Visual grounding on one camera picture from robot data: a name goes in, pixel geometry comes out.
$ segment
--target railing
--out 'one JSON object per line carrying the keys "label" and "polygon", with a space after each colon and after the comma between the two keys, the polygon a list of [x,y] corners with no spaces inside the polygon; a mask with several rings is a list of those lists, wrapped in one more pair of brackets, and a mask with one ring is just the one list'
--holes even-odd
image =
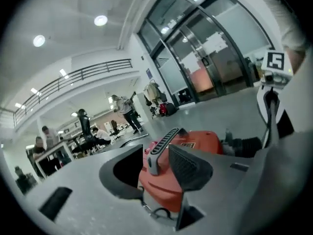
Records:
{"label": "railing", "polygon": [[59,92],[64,87],[71,86],[75,82],[88,79],[92,76],[97,76],[103,73],[116,71],[120,69],[132,68],[130,59],[121,59],[115,61],[104,62],[101,64],[91,65],[67,74],[68,78],[59,77],[58,79],[52,81],[46,86],[38,90],[37,94],[32,95],[28,100],[26,100],[22,107],[19,108],[13,114],[14,128],[21,121],[21,119],[28,113],[33,111],[33,108],[40,104],[43,100],[48,98],[50,95]]}

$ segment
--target door handle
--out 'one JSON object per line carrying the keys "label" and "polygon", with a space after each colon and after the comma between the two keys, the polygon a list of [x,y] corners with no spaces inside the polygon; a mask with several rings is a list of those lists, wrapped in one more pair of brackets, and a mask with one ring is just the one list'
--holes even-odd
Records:
{"label": "door handle", "polygon": [[210,64],[209,64],[209,61],[207,60],[206,57],[203,57],[203,58],[201,59],[201,61],[203,62],[204,66],[209,66],[209,65],[210,65]]}

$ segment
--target desk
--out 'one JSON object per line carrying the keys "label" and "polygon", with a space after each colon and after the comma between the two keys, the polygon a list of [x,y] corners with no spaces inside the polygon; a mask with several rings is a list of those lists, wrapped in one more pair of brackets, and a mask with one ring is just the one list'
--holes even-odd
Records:
{"label": "desk", "polygon": [[42,161],[43,159],[46,159],[50,155],[52,155],[54,152],[58,151],[62,146],[64,147],[64,150],[68,154],[68,157],[70,158],[70,160],[74,161],[74,157],[73,157],[71,151],[69,150],[69,148],[67,146],[67,142],[68,141],[69,140],[62,140],[61,142],[57,143],[52,148],[48,149],[42,156],[40,156],[39,158],[37,158],[35,160],[36,166],[38,167],[39,171],[41,172],[41,174],[43,175],[44,178],[47,178],[47,175],[44,173],[44,171],[41,168],[39,162]]}

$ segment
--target black cable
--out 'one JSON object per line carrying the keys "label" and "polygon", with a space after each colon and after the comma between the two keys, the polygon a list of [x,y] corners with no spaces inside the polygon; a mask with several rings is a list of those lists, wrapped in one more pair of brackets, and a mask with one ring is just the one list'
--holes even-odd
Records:
{"label": "black cable", "polygon": [[159,215],[157,215],[157,212],[158,212],[158,211],[165,211],[165,212],[166,212],[166,215],[167,215],[167,218],[172,219],[170,211],[167,210],[167,209],[164,208],[164,207],[160,207],[160,208],[155,209],[155,210],[152,212],[152,214],[155,214],[156,216],[159,216]]}

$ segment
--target office chair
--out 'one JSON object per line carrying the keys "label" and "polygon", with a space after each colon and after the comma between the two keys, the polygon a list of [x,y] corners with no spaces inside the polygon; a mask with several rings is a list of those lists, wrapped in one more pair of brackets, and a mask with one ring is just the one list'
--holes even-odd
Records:
{"label": "office chair", "polygon": [[118,136],[118,134],[120,133],[119,129],[117,128],[117,122],[115,120],[111,121],[111,125],[113,127],[113,133],[110,134],[110,136],[114,136],[114,141],[119,139],[121,136]]}
{"label": "office chair", "polygon": [[78,118],[82,126],[82,135],[85,139],[85,143],[81,144],[79,148],[83,151],[86,149],[91,150],[93,147],[97,146],[98,142],[97,138],[94,137],[91,133],[89,118],[84,109],[78,111]]}

